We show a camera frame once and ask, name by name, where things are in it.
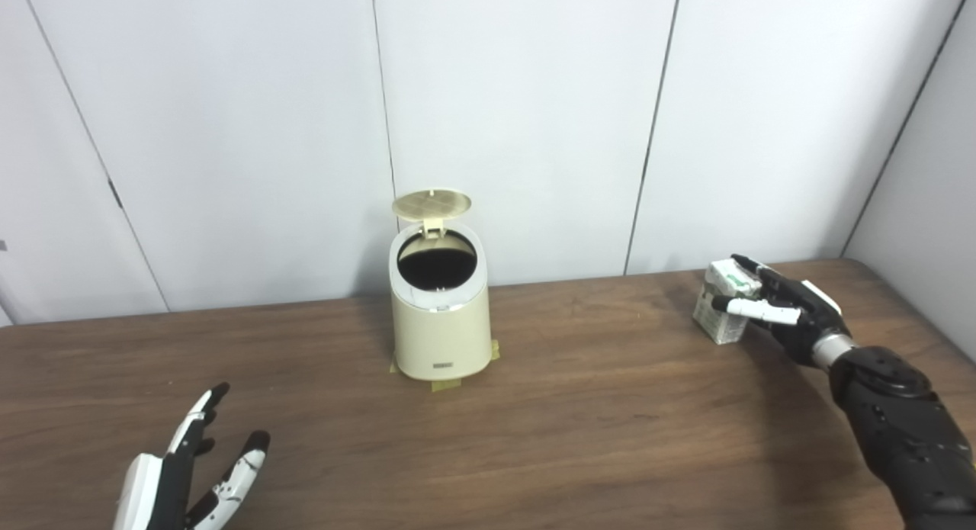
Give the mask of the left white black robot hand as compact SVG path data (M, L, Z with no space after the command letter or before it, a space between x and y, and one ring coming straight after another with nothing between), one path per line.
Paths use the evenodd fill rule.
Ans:
M186 413L165 454L133 458L117 504L115 529L223 529L252 489L271 446L271 434L255 430L222 479L193 506L188 505L196 458L209 453L215 439L205 437L217 405L230 391L220 383L202 394Z

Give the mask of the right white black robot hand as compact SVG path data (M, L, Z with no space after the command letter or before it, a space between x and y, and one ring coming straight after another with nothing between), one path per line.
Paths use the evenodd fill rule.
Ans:
M714 310L749 318L767 329L785 354L802 366L829 371L841 356L857 349L839 305L815 284L785 277L739 253L731 258L759 280L759 297L716 296L711 301Z

